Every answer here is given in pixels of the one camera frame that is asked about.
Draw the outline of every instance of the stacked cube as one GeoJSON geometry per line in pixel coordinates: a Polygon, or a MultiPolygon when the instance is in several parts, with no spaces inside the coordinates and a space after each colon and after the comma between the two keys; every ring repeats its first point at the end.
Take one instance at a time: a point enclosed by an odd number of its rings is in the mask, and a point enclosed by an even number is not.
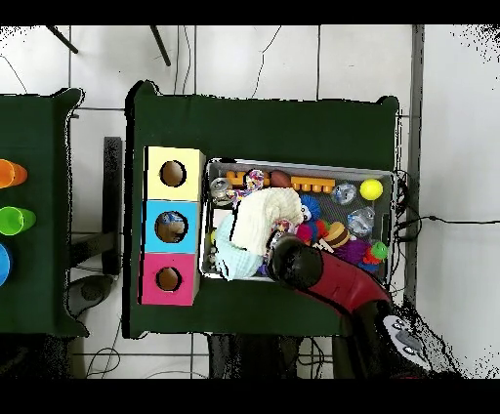
{"type": "Polygon", "coordinates": [[[145,147],[143,209],[146,210],[142,213],[139,277],[142,305],[191,306],[194,301],[199,286],[197,260],[204,162],[205,157],[198,149],[145,147]],[[183,170],[182,179],[175,186],[168,186],[162,176],[169,161],[183,170]],[[181,217],[185,223],[185,234],[179,241],[163,241],[157,235],[158,218],[168,216],[181,217]],[[179,277],[179,283],[168,290],[158,279],[166,269],[179,277]]]}

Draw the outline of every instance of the dark green table cover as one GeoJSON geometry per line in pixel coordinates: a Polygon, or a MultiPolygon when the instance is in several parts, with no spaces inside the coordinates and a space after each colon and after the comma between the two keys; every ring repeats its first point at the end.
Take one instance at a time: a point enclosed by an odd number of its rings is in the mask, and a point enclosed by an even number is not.
{"type": "Polygon", "coordinates": [[[143,148],[188,147],[200,149],[207,159],[229,157],[391,171],[397,110],[394,97],[378,103],[226,100],[161,96],[148,81],[136,84],[126,100],[129,173],[125,228],[132,230],[132,237],[125,240],[125,259],[130,260],[130,267],[125,269],[124,334],[339,334],[335,311],[275,283],[203,278],[192,307],[139,305],[143,148]]]}
{"type": "Polygon", "coordinates": [[[28,231],[12,237],[0,234],[14,261],[0,286],[0,332],[87,334],[67,314],[63,301],[70,220],[65,129],[81,97],[78,89],[52,97],[0,96],[0,158],[28,172],[22,185],[0,189],[0,207],[22,207],[36,214],[36,224],[28,231]]]}

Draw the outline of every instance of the light blue cloth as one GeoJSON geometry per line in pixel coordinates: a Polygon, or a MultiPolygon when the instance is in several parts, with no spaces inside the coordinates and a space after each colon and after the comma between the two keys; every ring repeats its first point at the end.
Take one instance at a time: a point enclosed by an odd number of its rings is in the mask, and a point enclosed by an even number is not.
{"type": "Polygon", "coordinates": [[[264,262],[262,256],[240,249],[229,241],[234,215],[224,217],[215,230],[215,267],[227,280],[253,276],[264,262]]]}

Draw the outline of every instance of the pink box face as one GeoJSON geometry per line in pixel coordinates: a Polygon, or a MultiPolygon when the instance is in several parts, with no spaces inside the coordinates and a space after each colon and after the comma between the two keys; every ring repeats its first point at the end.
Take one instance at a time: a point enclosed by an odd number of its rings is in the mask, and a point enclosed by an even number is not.
{"type": "Polygon", "coordinates": [[[193,302],[196,255],[183,253],[145,253],[143,273],[143,305],[175,305],[188,307],[193,302]],[[156,284],[163,268],[175,268],[182,283],[174,292],[166,292],[156,284]]]}

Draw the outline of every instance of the blue cup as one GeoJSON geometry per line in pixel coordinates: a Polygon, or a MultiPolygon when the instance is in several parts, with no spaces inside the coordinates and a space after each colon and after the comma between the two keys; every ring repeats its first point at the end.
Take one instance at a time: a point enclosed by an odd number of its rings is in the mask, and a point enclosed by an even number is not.
{"type": "Polygon", "coordinates": [[[0,286],[2,286],[9,273],[11,272],[12,267],[12,257],[7,247],[0,243],[0,286]]]}

